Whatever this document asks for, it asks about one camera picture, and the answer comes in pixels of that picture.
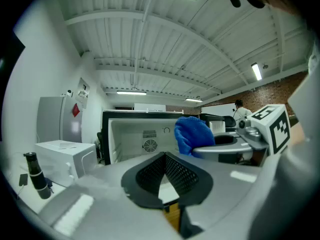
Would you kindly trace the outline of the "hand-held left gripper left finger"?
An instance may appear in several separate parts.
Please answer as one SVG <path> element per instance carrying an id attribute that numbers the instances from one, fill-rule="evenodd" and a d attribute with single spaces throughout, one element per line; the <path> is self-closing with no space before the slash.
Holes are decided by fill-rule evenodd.
<path id="1" fill-rule="evenodd" d="M 165 175 L 165 153 L 148 158 L 128 169 L 121 178 L 121 187 L 137 206 L 146 209 L 162 209 L 159 190 Z"/>

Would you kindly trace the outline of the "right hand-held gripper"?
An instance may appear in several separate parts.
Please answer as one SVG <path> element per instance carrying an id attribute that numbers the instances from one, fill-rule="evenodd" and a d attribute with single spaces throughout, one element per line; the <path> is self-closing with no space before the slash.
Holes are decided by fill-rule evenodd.
<path id="1" fill-rule="evenodd" d="M 241 119 L 236 132 L 248 142 L 237 145 L 237 136 L 228 132 L 214 135 L 215 146 L 193 149 L 197 158 L 219 163 L 239 163 L 249 160 L 253 150 L 268 149 L 269 155 L 281 153 L 289 143 L 291 126 L 284 104 L 268 104 Z"/>

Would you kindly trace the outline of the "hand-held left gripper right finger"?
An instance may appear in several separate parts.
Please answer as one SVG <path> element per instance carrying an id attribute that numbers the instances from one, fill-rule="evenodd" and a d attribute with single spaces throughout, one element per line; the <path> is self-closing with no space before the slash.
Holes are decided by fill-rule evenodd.
<path id="1" fill-rule="evenodd" d="M 204 169 L 166 152 L 164 174 L 178 194 L 181 208 L 200 205 L 210 194 L 214 181 Z"/>

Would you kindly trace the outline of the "blue cleaning cloth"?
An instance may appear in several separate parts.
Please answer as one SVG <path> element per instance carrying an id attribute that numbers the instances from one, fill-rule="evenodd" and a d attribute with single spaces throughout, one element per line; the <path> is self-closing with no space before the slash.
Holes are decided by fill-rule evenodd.
<path id="1" fill-rule="evenodd" d="M 202 158 L 193 150 L 216 145 L 211 129 L 203 120 L 194 116 L 179 117 L 175 122 L 174 136 L 179 153 L 186 156 Z"/>

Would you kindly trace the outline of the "black mini fridge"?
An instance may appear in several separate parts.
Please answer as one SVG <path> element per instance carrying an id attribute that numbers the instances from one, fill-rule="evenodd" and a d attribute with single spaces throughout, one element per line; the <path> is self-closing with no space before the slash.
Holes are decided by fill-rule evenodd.
<path id="1" fill-rule="evenodd" d="M 101 141 L 106 165 L 159 152 L 175 151 L 175 123 L 183 112 L 105 110 Z"/>

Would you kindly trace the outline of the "person's right forearm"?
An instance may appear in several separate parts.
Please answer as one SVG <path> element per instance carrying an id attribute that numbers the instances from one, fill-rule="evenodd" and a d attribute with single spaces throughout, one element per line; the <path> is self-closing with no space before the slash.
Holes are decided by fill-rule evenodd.
<path id="1" fill-rule="evenodd" d="M 290 128 L 290 133 L 291 136 L 288 144 L 289 147 L 292 147 L 305 140 L 305 133 L 300 122 L 296 123 Z"/>

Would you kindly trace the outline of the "whiteboard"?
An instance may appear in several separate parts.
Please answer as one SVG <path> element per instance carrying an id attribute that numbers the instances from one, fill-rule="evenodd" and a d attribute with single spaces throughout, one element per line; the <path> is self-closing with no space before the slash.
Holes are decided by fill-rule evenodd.
<path id="1" fill-rule="evenodd" d="M 236 111 L 234 103 L 203 106 L 200 108 L 202 114 L 210 114 L 215 116 L 233 116 Z"/>

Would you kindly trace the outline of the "wooden top table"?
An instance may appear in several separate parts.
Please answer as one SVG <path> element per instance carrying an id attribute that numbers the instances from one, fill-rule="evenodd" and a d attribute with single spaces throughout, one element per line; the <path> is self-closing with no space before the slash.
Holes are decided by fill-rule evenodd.
<path id="1" fill-rule="evenodd" d="M 181 210 L 178 203 L 170 204 L 164 207 L 163 214 L 169 224 L 177 231 L 180 231 Z"/>

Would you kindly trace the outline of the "black office chair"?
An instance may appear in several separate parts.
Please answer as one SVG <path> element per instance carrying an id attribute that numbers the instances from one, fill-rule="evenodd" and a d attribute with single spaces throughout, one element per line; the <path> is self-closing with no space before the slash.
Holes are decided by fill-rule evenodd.
<path id="1" fill-rule="evenodd" d="M 103 135 L 102 132 L 97 133 L 97 139 L 99 142 L 99 153 L 100 153 L 100 158 L 99 158 L 99 163 L 105 160 L 104 158 L 104 148 L 103 148 Z"/>

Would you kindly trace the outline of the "white microwave oven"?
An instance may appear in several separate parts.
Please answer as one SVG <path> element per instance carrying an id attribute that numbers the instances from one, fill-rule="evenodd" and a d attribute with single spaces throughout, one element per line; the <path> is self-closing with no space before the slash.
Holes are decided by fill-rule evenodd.
<path id="1" fill-rule="evenodd" d="M 96 146 L 91 143 L 54 140 L 34 145 L 44 176 L 63 187 L 93 171 L 98 164 Z"/>

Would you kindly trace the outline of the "person's white shirt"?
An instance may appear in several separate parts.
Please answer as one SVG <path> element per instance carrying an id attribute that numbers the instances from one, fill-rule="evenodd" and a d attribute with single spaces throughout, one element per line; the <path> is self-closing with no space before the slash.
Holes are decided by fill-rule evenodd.
<path id="1" fill-rule="evenodd" d="M 304 139 L 281 155 L 249 240 L 320 240 L 320 37 L 308 68 L 288 100 Z"/>

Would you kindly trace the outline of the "white table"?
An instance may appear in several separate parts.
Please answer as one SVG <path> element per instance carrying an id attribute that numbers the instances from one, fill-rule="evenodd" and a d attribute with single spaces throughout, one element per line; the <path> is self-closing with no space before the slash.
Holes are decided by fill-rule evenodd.
<path id="1" fill-rule="evenodd" d="M 22 200 L 36 214 L 38 214 L 49 201 L 65 190 L 65 187 L 53 183 L 51 187 L 53 192 L 51 192 L 50 197 L 47 199 L 42 199 L 34 188 L 30 177 L 28 177 L 27 185 L 20 186 L 18 179 L 17 184 L 12 188 L 18 195 L 18 199 Z"/>

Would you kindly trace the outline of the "tall grey fridge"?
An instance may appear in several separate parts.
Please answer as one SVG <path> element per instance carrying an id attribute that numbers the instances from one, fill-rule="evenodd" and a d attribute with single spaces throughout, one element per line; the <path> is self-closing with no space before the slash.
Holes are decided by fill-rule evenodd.
<path id="1" fill-rule="evenodd" d="M 77 103 L 80 113 L 74 117 L 73 106 Z M 82 142 L 82 105 L 66 96 L 41 97 L 39 99 L 36 134 L 40 143 L 49 141 Z"/>

